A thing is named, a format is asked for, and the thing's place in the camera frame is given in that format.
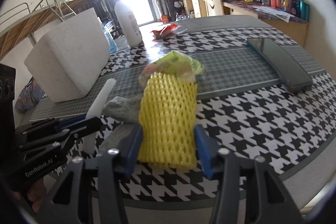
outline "green plastic wrapper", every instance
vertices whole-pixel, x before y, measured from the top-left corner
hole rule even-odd
[[[190,83],[196,82],[195,75],[204,73],[203,65],[191,57],[176,51],[172,51],[159,60],[147,65],[138,80],[140,86],[145,89],[147,81],[154,72],[161,72],[183,78]]]

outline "houndstooth tablecloth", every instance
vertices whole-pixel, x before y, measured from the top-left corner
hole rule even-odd
[[[274,38],[312,76],[313,87],[290,94],[280,84],[270,66],[244,40],[248,37]],[[330,142],[336,128],[336,83],[328,73],[296,42],[275,28],[235,28],[187,33],[164,39],[155,46],[144,44],[118,52],[102,70],[87,97],[63,103],[43,99],[32,120],[85,113],[108,78],[117,84],[109,99],[132,97],[142,92],[137,78],[144,66],[177,50],[199,60],[207,72],[197,76],[197,123],[236,155],[253,159],[263,155],[283,180],[290,177]],[[96,151],[102,141],[120,125],[110,117],[101,117],[103,128],[96,136]],[[85,158],[82,140],[68,155]],[[57,169],[61,173],[64,166]],[[241,189],[244,189],[241,178]],[[130,180],[120,188],[125,204],[161,208],[199,208],[213,205],[217,180],[208,180],[198,161],[192,170],[160,169],[138,163]]]

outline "white plastic stick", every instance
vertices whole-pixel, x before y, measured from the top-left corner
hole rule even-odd
[[[93,117],[100,118],[101,113],[103,111],[104,105],[109,97],[111,90],[113,89],[114,85],[116,84],[115,79],[108,79],[99,92],[98,96],[92,103],[90,109],[88,110],[85,119],[91,119]],[[96,132],[92,133],[88,136],[83,138],[83,151],[88,154],[93,154],[95,151],[95,139],[96,139]]]

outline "smiley face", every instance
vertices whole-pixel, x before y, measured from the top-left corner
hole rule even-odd
[[[213,3],[213,0],[208,0],[209,1],[209,6],[213,10],[215,8],[215,4]]]

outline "phone screen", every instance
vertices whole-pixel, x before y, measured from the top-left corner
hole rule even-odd
[[[301,65],[271,38],[248,38],[246,43],[276,70],[291,92],[311,86],[312,79]]]

